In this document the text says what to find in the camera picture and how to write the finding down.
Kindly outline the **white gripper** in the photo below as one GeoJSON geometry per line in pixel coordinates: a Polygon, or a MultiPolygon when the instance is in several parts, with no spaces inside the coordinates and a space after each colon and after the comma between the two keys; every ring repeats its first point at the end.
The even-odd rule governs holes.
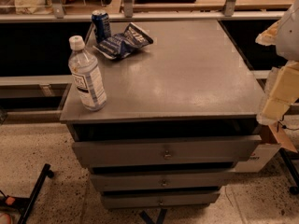
{"type": "Polygon", "coordinates": [[[280,21],[258,34],[255,42],[263,46],[276,44],[277,55],[290,60],[281,68],[273,67],[265,83],[256,119],[262,125],[271,125],[282,119],[299,98],[299,0],[280,21]]]}

